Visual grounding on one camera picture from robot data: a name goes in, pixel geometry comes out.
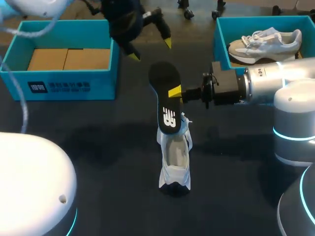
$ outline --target glowing blue light ring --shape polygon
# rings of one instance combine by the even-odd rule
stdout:
[[[77,214],[78,214],[78,208],[75,210],[75,217],[74,217],[74,220],[73,220],[72,226],[71,226],[71,228],[70,228],[69,232],[66,234],[66,236],[69,236],[69,235],[70,235],[70,233],[72,232],[73,227],[74,227],[74,225],[75,225],[75,221],[77,220]]]
[[[274,128],[274,133],[275,133],[276,135],[278,135],[280,138],[287,139],[287,140],[292,140],[292,141],[309,141],[309,140],[315,139],[315,136],[308,137],[308,138],[291,138],[291,137],[287,137],[287,136],[285,136],[285,135],[279,134],[279,133],[275,130],[275,128]]]
[[[300,181],[300,195],[301,195],[301,200],[302,200],[302,204],[304,206],[304,209],[307,213],[307,215],[309,216],[309,218],[311,219],[311,221],[313,222],[313,224],[315,225],[315,219],[314,217],[312,216],[309,208],[307,207],[306,205],[306,202],[305,202],[305,199],[304,199],[304,195],[303,195],[303,188],[302,188],[302,185],[303,185],[303,179],[304,179],[304,175],[306,173],[306,171],[309,169],[309,167],[303,172],[302,174],[302,177],[301,177],[301,181]]]

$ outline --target cardboard box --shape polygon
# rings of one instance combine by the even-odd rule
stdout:
[[[40,31],[50,21],[22,21],[19,30]],[[61,20],[37,38],[15,36],[3,62],[27,101],[114,100],[119,47],[107,20]],[[19,94],[2,67],[0,75],[13,99]]]
[[[109,49],[69,49],[64,70],[102,70],[108,69]]]
[[[63,70],[68,49],[35,49],[28,71]]]
[[[28,71],[106,70],[110,49],[35,49]]]

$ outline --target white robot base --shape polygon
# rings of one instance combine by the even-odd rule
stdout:
[[[275,94],[275,155],[291,166],[315,162],[315,80],[291,82]]]
[[[315,165],[303,174],[282,195],[277,220],[283,236],[313,236],[315,232]]]
[[[77,180],[67,154],[44,138],[0,133],[0,236],[69,236]]]

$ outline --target white sneaker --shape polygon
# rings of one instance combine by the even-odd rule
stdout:
[[[230,43],[229,54],[240,62],[255,64],[259,59],[274,61],[295,60],[295,54],[302,44],[302,32],[297,29],[283,33],[274,28],[256,31],[252,36],[242,36]]]
[[[181,120],[181,129],[177,134],[165,135],[157,129],[157,142],[161,145],[163,156],[159,188],[177,182],[190,190],[189,151],[192,148],[192,140],[188,124],[191,121],[184,113]]]

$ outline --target new balance logo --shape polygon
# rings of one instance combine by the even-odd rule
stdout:
[[[164,124],[166,126],[171,126],[172,128],[175,128],[176,126],[176,121],[175,121],[175,112],[170,111],[169,109],[166,109],[163,107],[163,118],[164,118]]]

